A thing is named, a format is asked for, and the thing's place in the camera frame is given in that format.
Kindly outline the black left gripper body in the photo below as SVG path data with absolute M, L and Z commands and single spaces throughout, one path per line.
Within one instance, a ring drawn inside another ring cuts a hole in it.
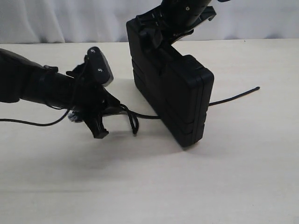
M 103 116 L 119 112 L 120 101 L 98 83 L 89 70 L 89 63 L 76 66 L 66 75 L 78 80 L 69 119 L 85 122 L 95 139 L 103 139 L 109 132 L 103 125 Z

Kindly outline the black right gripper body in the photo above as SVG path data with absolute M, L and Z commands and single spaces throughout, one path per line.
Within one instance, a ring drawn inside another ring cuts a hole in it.
M 146 13 L 136 16 L 138 32 L 141 27 L 158 28 L 163 42 L 173 44 L 191 35 L 205 21 L 211 21 L 216 11 L 209 0 L 163 0 Z

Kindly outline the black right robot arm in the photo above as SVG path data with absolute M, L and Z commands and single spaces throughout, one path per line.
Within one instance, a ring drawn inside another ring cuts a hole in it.
M 190 58 L 173 44 L 211 21 L 216 11 L 208 0 L 163 0 L 160 5 L 127 22 L 135 75 L 158 77 L 166 66 Z

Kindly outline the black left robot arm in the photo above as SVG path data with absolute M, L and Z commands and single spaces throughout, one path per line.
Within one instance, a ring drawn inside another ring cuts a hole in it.
M 91 47 L 82 64 L 61 74 L 56 66 L 40 65 L 7 49 L 0 50 L 0 100 L 19 100 L 73 111 L 90 129 L 93 137 L 108 135 L 102 118 L 120 105 L 106 89 L 114 77 L 105 55 Z

